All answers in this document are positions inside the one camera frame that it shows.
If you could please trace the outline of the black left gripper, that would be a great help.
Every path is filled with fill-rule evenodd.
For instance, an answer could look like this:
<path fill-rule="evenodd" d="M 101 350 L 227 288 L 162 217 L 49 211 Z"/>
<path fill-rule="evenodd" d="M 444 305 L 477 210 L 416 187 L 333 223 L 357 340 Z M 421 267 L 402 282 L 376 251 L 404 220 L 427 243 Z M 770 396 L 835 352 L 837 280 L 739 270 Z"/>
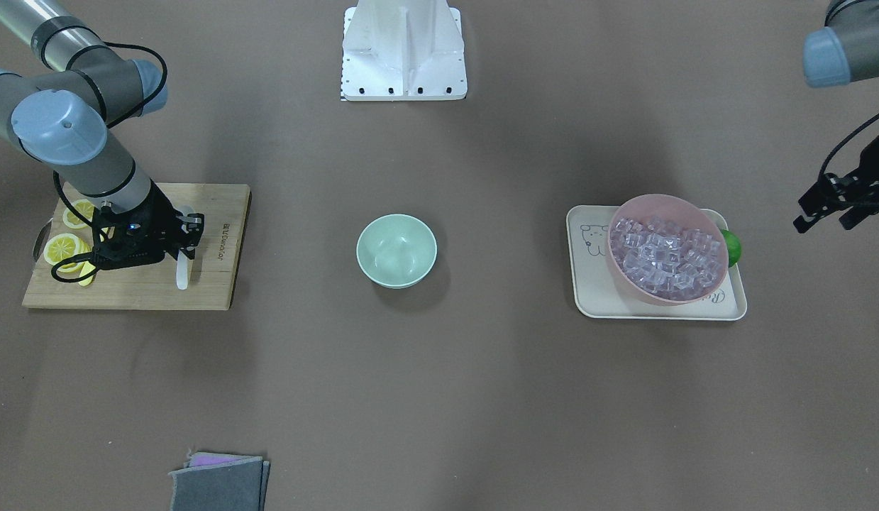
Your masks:
<path fill-rule="evenodd" d="M 848 177 L 822 175 L 798 200 L 800 215 L 793 220 L 798 233 L 808 232 L 819 220 L 845 211 L 839 223 L 845 230 L 879 214 L 879 136 L 861 151 L 858 166 Z"/>

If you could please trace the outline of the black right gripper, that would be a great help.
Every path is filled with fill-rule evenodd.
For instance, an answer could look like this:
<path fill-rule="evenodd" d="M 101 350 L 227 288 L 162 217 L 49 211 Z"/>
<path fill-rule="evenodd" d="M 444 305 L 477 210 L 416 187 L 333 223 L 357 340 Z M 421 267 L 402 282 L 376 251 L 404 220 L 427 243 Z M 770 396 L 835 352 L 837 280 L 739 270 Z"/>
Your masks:
<path fill-rule="evenodd" d="M 99 270 L 157 264 L 165 256 L 195 258 L 204 232 L 203 214 L 176 210 L 155 183 L 134 210 L 114 213 L 99 207 L 92 217 L 90 263 Z"/>

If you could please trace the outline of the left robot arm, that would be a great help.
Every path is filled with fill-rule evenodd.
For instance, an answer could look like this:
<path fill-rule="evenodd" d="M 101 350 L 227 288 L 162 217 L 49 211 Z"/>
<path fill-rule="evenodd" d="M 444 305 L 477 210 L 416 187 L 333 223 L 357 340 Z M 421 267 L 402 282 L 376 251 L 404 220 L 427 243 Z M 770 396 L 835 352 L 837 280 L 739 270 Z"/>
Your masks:
<path fill-rule="evenodd" d="M 803 43 L 805 81 L 812 88 L 837 87 L 879 77 L 879 1 L 832 1 L 823 26 Z M 858 156 L 857 168 L 845 175 L 828 171 L 835 156 L 879 113 L 850 132 L 825 156 L 814 184 L 800 197 L 800 215 L 793 221 L 806 233 L 819 220 L 841 213 L 839 223 L 854 229 L 879 214 L 879 135 Z"/>

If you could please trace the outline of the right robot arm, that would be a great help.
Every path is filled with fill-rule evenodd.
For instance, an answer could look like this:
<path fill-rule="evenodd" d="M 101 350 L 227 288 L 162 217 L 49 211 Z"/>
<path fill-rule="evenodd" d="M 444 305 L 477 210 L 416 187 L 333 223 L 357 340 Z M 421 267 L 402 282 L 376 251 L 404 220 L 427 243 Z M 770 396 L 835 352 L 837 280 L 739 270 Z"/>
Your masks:
<path fill-rule="evenodd" d="M 94 207 L 75 216 L 92 230 L 93 247 L 51 265 L 87 261 L 98 270 L 156 264 L 166 256 L 185 268 L 204 232 L 204 217 L 179 209 L 113 135 L 113 127 L 160 110 L 169 68 L 125 59 L 57 1 L 0 1 L 0 23 L 30 46 L 49 72 L 22 77 L 0 68 L 0 139 L 51 169 L 60 200 L 68 184 Z"/>

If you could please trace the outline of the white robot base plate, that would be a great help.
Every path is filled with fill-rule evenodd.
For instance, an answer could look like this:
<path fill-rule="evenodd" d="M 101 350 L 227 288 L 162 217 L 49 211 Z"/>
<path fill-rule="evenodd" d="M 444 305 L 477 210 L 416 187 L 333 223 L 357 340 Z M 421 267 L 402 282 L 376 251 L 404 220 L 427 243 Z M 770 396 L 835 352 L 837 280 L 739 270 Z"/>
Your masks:
<path fill-rule="evenodd" d="M 343 16 L 344 101 L 468 95 L 462 16 L 446 1 L 359 1 Z"/>

